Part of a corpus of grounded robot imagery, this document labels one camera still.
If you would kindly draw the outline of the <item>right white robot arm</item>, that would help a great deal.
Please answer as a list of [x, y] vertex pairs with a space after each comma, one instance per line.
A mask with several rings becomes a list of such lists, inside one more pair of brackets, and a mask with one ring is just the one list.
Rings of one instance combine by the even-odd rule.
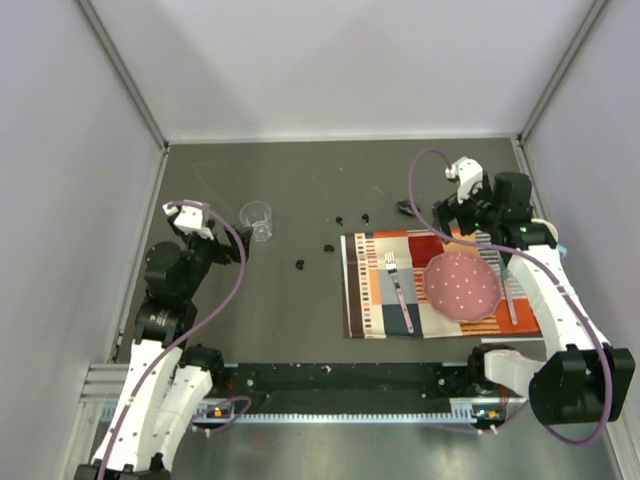
[[615, 348], [588, 318], [564, 272], [556, 236], [533, 216], [532, 182], [522, 173], [490, 178], [475, 165], [445, 171], [454, 194], [433, 206], [437, 235], [453, 241], [488, 234], [487, 249], [500, 254], [529, 301], [544, 340], [543, 362], [512, 348], [476, 348], [466, 374], [469, 388], [487, 396], [501, 385], [526, 398], [545, 425], [606, 424], [621, 413], [635, 371], [626, 348]]

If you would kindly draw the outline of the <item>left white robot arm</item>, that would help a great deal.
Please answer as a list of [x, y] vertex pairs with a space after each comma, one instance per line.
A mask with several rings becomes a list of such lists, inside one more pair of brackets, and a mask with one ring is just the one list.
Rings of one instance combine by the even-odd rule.
[[100, 446], [77, 479], [168, 479], [197, 405], [226, 387], [220, 351], [189, 346], [193, 297], [214, 264], [246, 259], [252, 230], [228, 231], [221, 243], [204, 234], [177, 235], [145, 255], [145, 297], [136, 314], [130, 361], [116, 410]]

